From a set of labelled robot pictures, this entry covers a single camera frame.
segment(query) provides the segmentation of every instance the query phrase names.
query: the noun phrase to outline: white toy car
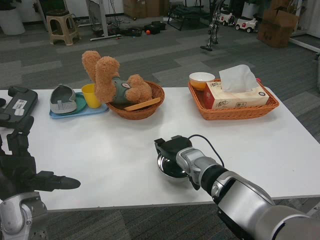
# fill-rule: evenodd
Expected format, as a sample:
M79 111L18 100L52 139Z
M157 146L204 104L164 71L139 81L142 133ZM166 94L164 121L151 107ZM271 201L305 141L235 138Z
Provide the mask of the white toy car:
M222 10L220 12L219 22L222 23L223 26L234 26L236 24L236 17L232 12Z
M247 18L242 16L238 19L235 25L235 29L243 29L246 30L247 33L252 33L253 31L257 31L258 21L256 18Z

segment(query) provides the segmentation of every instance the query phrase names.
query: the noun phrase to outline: yellow cup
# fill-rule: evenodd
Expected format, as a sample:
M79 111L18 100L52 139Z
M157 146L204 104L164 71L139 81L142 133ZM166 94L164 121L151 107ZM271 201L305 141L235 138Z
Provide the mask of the yellow cup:
M83 96L85 98L86 103L88 104L89 108L96 109L101 106L101 103L97 99L95 95L95 84L87 84L82 87Z

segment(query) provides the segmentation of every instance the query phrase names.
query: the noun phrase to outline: teddy bear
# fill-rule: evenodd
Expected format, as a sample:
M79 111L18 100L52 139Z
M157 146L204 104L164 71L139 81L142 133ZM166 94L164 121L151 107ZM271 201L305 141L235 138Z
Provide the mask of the teddy bear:
M139 104L152 99L152 89L140 75L132 75L127 81L120 79L120 64L113 57L86 51L82 64L95 83L95 95L101 103Z

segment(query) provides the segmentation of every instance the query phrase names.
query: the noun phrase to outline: white tissue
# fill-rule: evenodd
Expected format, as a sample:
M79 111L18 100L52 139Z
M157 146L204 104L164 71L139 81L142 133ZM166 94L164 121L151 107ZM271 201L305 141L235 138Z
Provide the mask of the white tissue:
M247 65L238 65L219 71L222 91L244 93L259 86L255 75Z

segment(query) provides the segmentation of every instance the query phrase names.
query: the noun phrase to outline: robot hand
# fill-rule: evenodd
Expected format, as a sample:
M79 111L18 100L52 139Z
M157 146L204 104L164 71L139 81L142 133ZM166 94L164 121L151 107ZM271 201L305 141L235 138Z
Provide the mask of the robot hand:
M26 116L13 133L7 135L12 155L2 149L0 136L0 219L4 240L47 240L48 211L39 192L76 189L80 182L52 171L36 172L35 158L28 152L28 134L34 123Z
M158 139L155 146L166 158L176 153L175 159L170 160L176 161L196 190L203 188L212 196L218 216L239 239L320 239L320 221L293 208L275 206L261 187L205 156L191 146L189 139L182 136L167 142Z

